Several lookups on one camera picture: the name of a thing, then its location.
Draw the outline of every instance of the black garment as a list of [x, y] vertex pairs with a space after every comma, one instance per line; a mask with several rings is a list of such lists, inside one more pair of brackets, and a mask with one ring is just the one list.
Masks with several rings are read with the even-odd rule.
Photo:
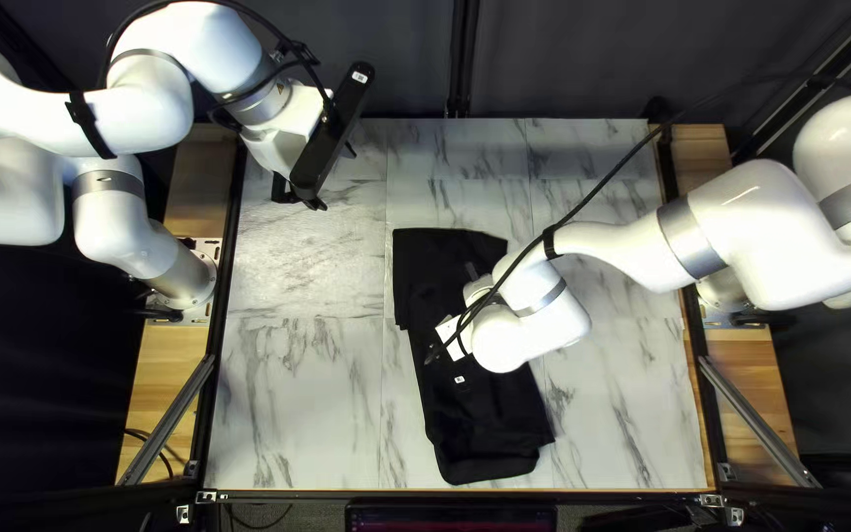
[[[461, 289], [471, 281], [465, 263], [482, 275], [505, 253], [504, 240], [473, 231], [393, 232], [396, 324], [408, 330], [425, 433], [449, 484], [531, 472], [538, 448], [553, 442], [544, 402], [526, 364], [498, 374], [479, 366], [474, 357], [452, 362], [443, 353], [424, 365], [431, 346], [441, 343], [435, 326], [465, 310]], [[456, 377], [464, 381], [456, 382]]]

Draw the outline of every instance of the screen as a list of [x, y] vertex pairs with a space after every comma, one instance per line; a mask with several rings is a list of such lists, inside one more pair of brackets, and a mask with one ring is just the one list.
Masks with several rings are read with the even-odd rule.
[[347, 532], [554, 532], [557, 511], [542, 505], [350, 505]]

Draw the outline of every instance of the cable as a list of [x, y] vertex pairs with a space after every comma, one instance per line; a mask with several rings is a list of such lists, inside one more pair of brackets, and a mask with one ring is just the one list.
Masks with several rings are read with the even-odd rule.
[[[146, 436], [146, 437], [150, 437], [150, 436], [151, 436], [150, 432], [147, 432], [147, 431], [144, 431], [144, 430], [141, 430], [141, 429], [129, 429], [129, 428], [128, 428], [127, 430], [128, 430], [128, 431], [131, 431], [131, 432], [135, 432], [135, 433], [137, 433], [137, 434], [141, 434], [141, 435]], [[176, 451], [174, 451], [174, 450], [173, 450], [173, 448], [169, 446], [169, 443], [164, 444], [164, 445], [163, 445], [163, 448], [164, 448], [164, 449], [166, 449], [167, 451], [169, 451], [169, 454], [171, 454], [171, 455], [172, 455], [172, 457], [173, 457], [173, 458], [174, 458], [174, 459], [175, 459], [175, 460], [176, 460], [176, 461], [177, 461], [177, 462], [178, 462], [181, 466], [185, 466], [185, 465], [186, 465], [186, 459], [185, 459], [185, 458], [183, 458], [182, 456], [180, 456], [180, 454], [179, 454], [179, 453], [176, 453]]]
[[[177, 4], [180, 2], [190, 2], [194, 0], [157, 0], [155, 2], [150, 2], [145, 6], [142, 6], [135, 11], [133, 11], [130, 15], [127, 16], [121, 22], [116, 30], [113, 30], [110, 37], [107, 39], [107, 46], [104, 55], [104, 61], [100, 65], [100, 72], [98, 73], [98, 88], [105, 88], [107, 83], [107, 71], [110, 68], [111, 62], [113, 61], [113, 50], [117, 47], [117, 42], [120, 41], [120, 36], [123, 35], [124, 30], [126, 30], [133, 21], [139, 19], [140, 17], [144, 17], [149, 13], [154, 11], [158, 11], [166, 6], [171, 4]], [[311, 81], [314, 82], [314, 86], [317, 88], [318, 92], [321, 93], [321, 99], [324, 101], [324, 109], [325, 112], [329, 115], [334, 110], [334, 103], [330, 101], [330, 97], [327, 96], [327, 92], [324, 89], [324, 84], [321, 83], [321, 79], [318, 77], [317, 73], [314, 72], [314, 67], [312, 66], [312, 62], [306, 59], [302, 53], [303, 43], [301, 46], [295, 44], [294, 41], [291, 41], [287, 35], [278, 30], [277, 27], [272, 24], [268, 19], [260, 15], [254, 9], [250, 7], [244, 6], [235, 2], [234, 0], [205, 0], [211, 4], [218, 4], [219, 6], [226, 6], [234, 9], [236, 12], [248, 15], [255, 22], [265, 27], [266, 30], [270, 31], [275, 37], [277, 37], [278, 41], [281, 45], [290, 51], [295, 58], [297, 58], [298, 62], [304, 67], [304, 70], [307, 71], [307, 76], [310, 77]]]
[[[691, 104], [686, 109], [684, 109], [683, 111], [676, 113], [671, 118], [669, 118], [668, 120], [666, 120], [665, 122], [663, 122], [662, 124], [657, 126], [649, 134], [647, 134], [645, 137], [643, 137], [642, 140], [637, 142], [635, 144], [635, 146], [632, 147], [632, 150], [627, 152], [622, 157], [620, 162], [616, 163], [616, 165], [613, 166], [613, 168], [610, 169], [609, 172], [602, 179], [599, 180], [599, 183], [597, 183], [597, 186], [594, 187], [592, 190], [590, 190], [589, 194], [587, 194], [584, 199], [582, 199], [579, 203], [577, 203], [577, 205], [573, 209], [571, 209], [570, 212], [566, 213], [566, 215], [563, 218], [561, 218], [559, 222], [551, 225], [548, 228], [548, 230], [556, 231], [557, 229], [561, 228], [563, 225], [567, 224], [570, 220], [572, 220], [573, 217], [576, 216], [578, 212], [580, 212], [580, 209], [584, 208], [586, 206], [586, 204], [589, 203], [590, 200], [593, 199], [599, 193], [600, 190], [602, 190], [602, 187], [605, 187], [606, 184], [609, 183], [609, 180], [613, 179], [613, 176], [615, 176], [617, 173], [619, 173], [622, 166], [624, 166], [626, 163], [628, 163], [630, 161], [630, 159], [632, 159], [632, 157], [635, 155], [636, 152], [641, 150], [643, 146], [647, 145], [659, 133], [670, 128], [677, 121], [681, 120], [682, 117], [685, 116], [686, 114], [688, 114], [689, 112], [694, 111], [696, 109], [699, 109], [699, 108], [701, 108], [705, 105], [708, 105], [709, 103], [713, 103], [717, 100], [720, 100], [721, 98], [724, 98], [725, 96], [729, 95], [730, 93], [737, 91], [741, 88], [744, 88], [748, 85], [757, 85], [757, 84], [761, 84], [761, 83], [767, 83], [767, 82], [771, 82], [771, 81], [780, 81], [780, 80], [785, 80], [785, 79], [804, 79], [805, 81], [809, 81], [811, 79], [819, 79], [819, 80], [825, 79], [827, 82], [829, 82], [829, 80], [826, 79], [826, 78], [815, 77], [811, 74], [795, 74], [795, 73], [794, 74], [776, 74], [776, 75], [763, 76], [763, 77], [758, 77], [758, 78], [753, 78], [753, 79], [745, 79], [743, 81], [739, 81], [738, 83], [735, 83], [733, 85], [729, 85], [727, 88], [720, 90], [720, 91], [716, 92], [715, 94], [709, 95], [705, 98], [702, 98], [702, 99], [696, 101], [695, 103]], [[488, 305], [488, 303], [491, 300], [491, 297], [494, 296], [495, 294], [497, 294], [498, 289], [501, 288], [501, 285], [504, 284], [504, 281], [508, 279], [508, 277], [511, 275], [511, 273], [514, 272], [514, 269], [517, 268], [517, 265], [520, 264], [521, 260], [524, 260], [524, 258], [527, 256], [527, 254], [530, 253], [530, 250], [532, 250], [534, 247], [536, 247], [543, 239], [544, 239], [544, 234], [542, 233], [542, 234], [538, 235], [537, 237], [535, 237], [534, 240], [532, 240], [530, 242], [530, 244], [528, 244], [523, 250], [521, 250], [521, 253], [519, 253], [517, 255], [517, 258], [511, 263], [511, 266], [509, 266], [508, 269], [504, 272], [504, 274], [501, 276], [501, 279], [499, 279], [494, 284], [494, 286], [491, 287], [491, 290], [488, 292], [488, 294], [486, 294], [484, 298], [479, 299], [478, 301], [475, 301], [474, 303], [472, 303], [472, 305], [470, 305], [465, 310], [465, 311], [471, 310], [471, 313], [469, 313], [468, 317], [465, 320], [462, 321], [460, 326], [456, 327], [455, 333], [453, 333], [452, 336], [450, 336], [448, 338], [448, 340], [445, 340], [442, 345], [436, 345], [432, 349], [432, 353], [430, 353], [429, 356], [427, 356], [425, 358], [425, 364], [430, 364], [432, 361], [434, 361], [439, 356], [439, 354], [443, 351], [443, 349], [445, 349], [449, 345], [452, 345], [452, 342], [455, 342], [455, 340], [468, 327], [468, 325], [472, 323], [472, 320], [474, 320], [475, 317], [479, 315], [479, 312], [481, 311], [481, 309], [485, 308]]]
[[[133, 429], [124, 429], [124, 434], [133, 436], [137, 439], [143, 440], [144, 443], [147, 443], [147, 438], [142, 434], [135, 432]], [[166, 456], [160, 451], [160, 460], [163, 461], [163, 465], [166, 466], [166, 471], [169, 473], [169, 479], [173, 480], [173, 467], [169, 465], [169, 460], [166, 460]]]
[[291, 508], [294, 507], [294, 504], [288, 504], [288, 507], [285, 508], [285, 511], [282, 512], [281, 517], [279, 517], [278, 519], [272, 521], [271, 523], [268, 523], [267, 525], [259, 525], [259, 526], [249, 525], [248, 523], [245, 523], [241, 518], [236, 517], [235, 513], [231, 511], [231, 504], [225, 504], [224, 507], [225, 507], [225, 510], [227, 512], [229, 512], [229, 518], [231, 519], [232, 522], [238, 523], [239, 525], [242, 525], [242, 526], [244, 526], [244, 527], [246, 527], [250, 530], [267, 530], [268, 528], [275, 526], [278, 523], [280, 523], [281, 520], [284, 519], [285, 516], [288, 514], [288, 512], [291, 511]]
[[147, 515], [143, 516], [143, 523], [140, 524], [140, 532], [147, 532], [149, 529], [149, 524], [153, 521], [153, 512], [147, 512]]

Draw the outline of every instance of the marble tile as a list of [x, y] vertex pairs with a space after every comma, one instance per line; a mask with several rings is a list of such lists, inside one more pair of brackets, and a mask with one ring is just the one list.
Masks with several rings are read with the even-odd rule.
[[392, 122], [379, 118], [361, 119], [350, 134], [350, 144], [357, 152], [357, 158], [337, 158], [327, 180], [385, 179], [387, 133]]
[[526, 179], [524, 119], [393, 120], [390, 176]]
[[[543, 360], [531, 365], [543, 390]], [[416, 381], [408, 334], [387, 318], [383, 326], [383, 381], [380, 404], [379, 485], [381, 489], [545, 489], [553, 482], [551, 448], [541, 449], [534, 471], [514, 478], [451, 486], [439, 474]]]
[[270, 200], [271, 174], [249, 160], [230, 312], [362, 317], [383, 311], [386, 182], [333, 176], [327, 211]]
[[393, 316], [393, 230], [471, 229], [508, 241], [513, 251], [533, 239], [527, 180], [387, 179], [384, 315]]
[[557, 487], [705, 486], [679, 319], [597, 321], [545, 364]]
[[375, 489], [382, 323], [230, 316], [205, 484]]
[[[645, 120], [528, 118], [531, 179], [601, 178], [648, 132]], [[655, 175], [652, 148], [638, 151], [615, 179]]]
[[[556, 223], [593, 187], [597, 180], [533, 180], [530, 203], [533, 231]], [[628, 224], [661, 204], [655, 175], [647, 179], [610, 182], [574, 217], [575, 221]], [[579, 255], [552, 260], [574, 296], [597, 319], [614, 316], [675, 318], [682, 315], [678, 293], [656, 294], [603, 262]]]

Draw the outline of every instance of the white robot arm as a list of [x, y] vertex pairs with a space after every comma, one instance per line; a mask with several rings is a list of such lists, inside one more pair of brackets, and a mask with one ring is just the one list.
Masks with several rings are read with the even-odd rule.
[[[851, 98], [804, 127], [795, 161], [809, 188], [780, 163], [752, 161], [632, 224], [566, 224], [554, 232], [553, 250], [603, 260], [653, 292], [731, 267], [758, 308], [851, 305]], [[466, 304], [501, 280], [517, 255], [500, 260], [490, 280], [466, 286]], [[463, 333], [489, 370], [512, 371], [589, 333], [589, 316], [542, 243], [499, 293], [502, 300], [481, 309]]]
[[[183, 139], [192, 126], [189, 84], [196, 80], [241, 124], [255, 160], [293, 184], [315, 130], [325, 133], [323, 154], [342, 146], [372, 67], [358, 64], [368, 67], [352, 78], [360, 90], [341, 85], [350, 115], [329, 116], [319, 128], [323, 97], [279, 76], [282, 56], [267, 54], [233, 9], [207, 2], [174, 2], [134, 20], [113, 49], [106, 89], [31, 90], [0, 54], [0, 244], [55, 241], [65, 224], [63, 183], [72, 185], [81, 253], [144, 280], [170, 307], [204, 304], [213, 266], [148, 220], [132, 154]], [[306, 186], [293, 187], [305, 201], [316, 199], [330, 166], [329, 160], [317, 166], [325, 158], [312, 155], [299, 182]]]

